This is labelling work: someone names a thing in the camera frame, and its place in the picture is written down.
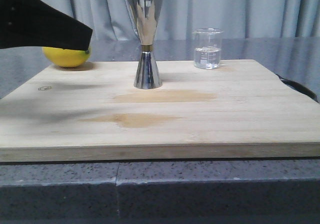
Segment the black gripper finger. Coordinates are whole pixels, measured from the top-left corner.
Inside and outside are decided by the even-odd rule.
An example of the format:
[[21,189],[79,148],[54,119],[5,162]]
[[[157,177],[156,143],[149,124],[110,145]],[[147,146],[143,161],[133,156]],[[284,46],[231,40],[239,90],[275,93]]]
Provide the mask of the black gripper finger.
[[93,30],[41,0],[0,0],[0,47],[88,50]]

